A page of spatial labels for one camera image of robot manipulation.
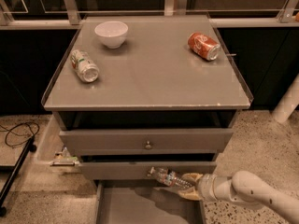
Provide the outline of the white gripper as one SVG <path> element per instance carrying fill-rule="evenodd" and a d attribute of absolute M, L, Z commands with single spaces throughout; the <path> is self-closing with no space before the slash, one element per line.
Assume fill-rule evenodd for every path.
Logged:
<path fill-rule="evenodd" d="M 215 202 L 217 200 L 214 194 L 214 179 L 216 178 L 213 174 L 199 174 L 199 173 L 187 173 L 182 176 L 182 179 L 195 185 L 197 182 L 197 190 L 195 187 L 188 189 L 181 189 L 178 191 L 178 195 L 181 198 L 200 201 L 201 199 L 207 202 Z"/>

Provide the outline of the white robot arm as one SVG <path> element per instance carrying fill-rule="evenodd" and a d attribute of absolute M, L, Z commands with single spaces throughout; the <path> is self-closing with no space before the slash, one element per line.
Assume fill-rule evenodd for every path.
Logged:
<path fill-rule="evenodd" d="M 299 224 L 299 200 L 272 188 L 251 172 L 238 171 L 233 176 L 189 173 L 182 178 L 192 184 L 190 188 L 178 191 L 184 199 L 226 201 L 257 209 L 266 206 L 291 224 Z"/>

